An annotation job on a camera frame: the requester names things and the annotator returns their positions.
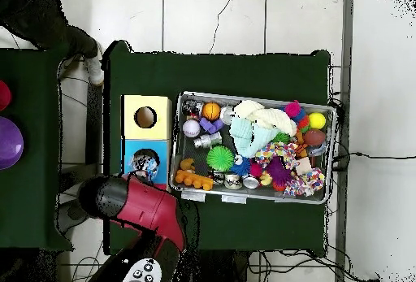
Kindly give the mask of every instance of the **pink ball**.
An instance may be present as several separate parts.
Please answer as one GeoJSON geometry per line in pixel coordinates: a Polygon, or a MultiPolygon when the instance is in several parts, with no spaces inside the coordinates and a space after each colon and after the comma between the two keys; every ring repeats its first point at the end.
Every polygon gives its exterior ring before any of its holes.
{"type": "Polygon", "coordinates": [[[295,100],[284,107],[284,112],[286,112],[290,118],[295,117],[301,112],[301,106],[299,105],[299,102],[295,100]]]}
{"type": "Polygon", "coordinates": [[[263,169],[260,166],[260,164],[257,164],[256,162],[251,162],[251,168],[250,168],[250,174],[254,177],[259,177],[262,175],[263,169]]]}

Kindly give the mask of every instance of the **white shoe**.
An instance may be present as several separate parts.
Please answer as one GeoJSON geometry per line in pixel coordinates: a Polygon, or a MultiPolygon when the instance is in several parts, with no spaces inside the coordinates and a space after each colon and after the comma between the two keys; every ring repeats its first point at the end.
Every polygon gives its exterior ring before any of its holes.
{"type": "Polygon", "coordinates": [[[96,41],[98,46],[98,54],[92,59],[85,58],[85,66],[89,74],[89,82],[95,86],[104,84],[104,71],[101,69],[102,48],[96,41]]]}

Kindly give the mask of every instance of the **metal frame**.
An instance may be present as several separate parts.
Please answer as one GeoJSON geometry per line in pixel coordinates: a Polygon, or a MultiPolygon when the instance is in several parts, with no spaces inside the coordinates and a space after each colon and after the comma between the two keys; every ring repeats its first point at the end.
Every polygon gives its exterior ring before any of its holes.
{"type": "MultiPolygon", "coordinates": [[[[349,94],[351,91],[351,56],[353,47],[353,0],[344,0],[344,26],[342,32],[342,59],[340,100],[344,105],[344,122],[340,130],[340,143],[347,150],[349,148],[349,94]]],[[[336,268],[335,282],[344,282],[346,223],[347,223],[347,185],[348,185],[348,159],[339,161],[338,172],[338,211],[336,213],[336,268]]]]}

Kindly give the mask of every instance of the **green spiky ball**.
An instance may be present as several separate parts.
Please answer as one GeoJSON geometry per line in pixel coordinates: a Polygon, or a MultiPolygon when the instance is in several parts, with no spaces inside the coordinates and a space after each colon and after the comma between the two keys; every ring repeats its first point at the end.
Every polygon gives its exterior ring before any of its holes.
{"type": "Polygon", "coordinates": [[[234,163],[231,150],[223,145],[217,145],[208,152],[206,163],[216,171],[228,171],[234,163]]]}
{"type": "Polygon", "coordinates": [[[283,142],[285,145],[287,145],[290,141],[290,136],[288,134],[285,134],[284,132],[278,132],[272,141],[283,142]]]}

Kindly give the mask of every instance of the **white wall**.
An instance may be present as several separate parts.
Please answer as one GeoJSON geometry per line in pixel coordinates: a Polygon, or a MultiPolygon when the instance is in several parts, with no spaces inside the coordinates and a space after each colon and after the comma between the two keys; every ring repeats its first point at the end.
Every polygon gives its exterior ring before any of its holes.
{"type": "MultiPolygon", "coordinates": [[[[416,19],[407,0],[354,0],[350,152],[416,155],[416,19]]],[[[347,253],[358,277],[416,282],[416,160],[349,164],[347,253]]]]}

